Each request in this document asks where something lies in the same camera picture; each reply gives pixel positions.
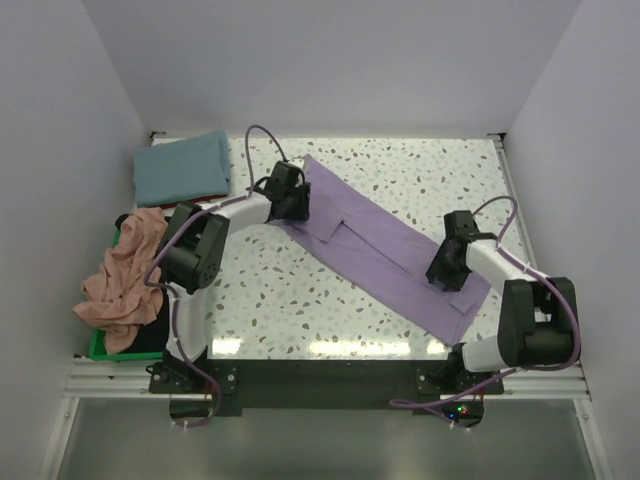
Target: terrazzo table surface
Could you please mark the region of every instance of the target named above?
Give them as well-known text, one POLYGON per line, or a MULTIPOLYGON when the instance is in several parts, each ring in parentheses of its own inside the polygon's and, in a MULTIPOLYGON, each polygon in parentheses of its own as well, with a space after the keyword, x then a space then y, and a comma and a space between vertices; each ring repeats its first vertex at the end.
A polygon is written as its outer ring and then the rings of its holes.
MULTIPOLYGON (((165 143, 175 139, 156 139, 165 143)), ((473 210, 507 194, 493 141, 279 138, 288 158, 311 154, 349 185, 440 243, 444 214, 473 210)), ((249 182, 244 140, 230 138, 232 194, 249 182)), ((256 179, 279 154, 251 140, 256 179)), ((509 212, 496 202, 479 216, 498 233, 509 212)), ((504 244, 524 257, 511 227, 504 244)), ((440 359, 447 346, 324 266, 286 233, 256 225, 227 239, 222 269, 208 290, 210 356, 238 359, 440 359)), ((500 298, 490 291, 463 341, 495 335, 500 298)))

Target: folded purple fabric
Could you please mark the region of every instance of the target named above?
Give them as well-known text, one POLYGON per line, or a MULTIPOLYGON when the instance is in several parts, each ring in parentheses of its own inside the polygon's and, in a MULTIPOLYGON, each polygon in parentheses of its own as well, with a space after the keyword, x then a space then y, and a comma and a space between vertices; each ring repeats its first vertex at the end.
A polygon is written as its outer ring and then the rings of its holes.
POLYGON ((460 341, 489 284, 469 275, 460 292, 430 285, 438 244, 356 192, 307 155, 310 218, 274 222, 322 263, 442 342, 460 341))

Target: green basket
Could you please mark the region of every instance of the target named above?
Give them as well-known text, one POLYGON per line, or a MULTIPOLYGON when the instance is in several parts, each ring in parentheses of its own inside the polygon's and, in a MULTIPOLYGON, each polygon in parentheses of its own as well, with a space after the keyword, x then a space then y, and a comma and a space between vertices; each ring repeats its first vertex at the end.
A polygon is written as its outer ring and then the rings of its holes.
MULTIPOLYGON (((120 230, 116 230, 113 239, 115 247, 120 240, 120 230)), ((114 353, 109 355, 104 348, 104 331, 95 329, 91 337, 91 345, 89 346, 89 358, 96 361, 110 360, 112 362, 127 362, 131 360, 159 360, 162 358, 162 352, 145 352, 145 353, 114 353)))

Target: blue-green folded cloth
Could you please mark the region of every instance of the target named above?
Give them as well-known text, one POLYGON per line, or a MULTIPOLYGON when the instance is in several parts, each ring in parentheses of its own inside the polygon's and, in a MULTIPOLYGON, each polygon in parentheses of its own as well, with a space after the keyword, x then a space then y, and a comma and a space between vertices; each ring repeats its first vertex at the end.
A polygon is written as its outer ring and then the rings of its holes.
POLYGON ((138 207, 203 200, 231 191, 229 142, 224 130, 140 148, 133 181, 138 207))

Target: peach colored garment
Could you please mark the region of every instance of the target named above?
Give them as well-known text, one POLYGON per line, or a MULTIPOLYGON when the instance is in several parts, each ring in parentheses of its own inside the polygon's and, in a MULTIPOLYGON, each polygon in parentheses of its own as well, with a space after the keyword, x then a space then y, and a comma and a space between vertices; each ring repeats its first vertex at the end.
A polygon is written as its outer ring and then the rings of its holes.
MULTIPOLYGON (((82 283, 88 301, 73 311, 85 322, 106 332, 107 353, 118 353, 131 346, 138 324, 158 317, 162 292, 144 285, 144 274, 151 265, 158 244, 167 228, 160 208, 140 208, 122 223, 120 241, 104 254, 104 263, 95 275, 82 283)), ((160 269, 151 280, 160 279, 160 269)))

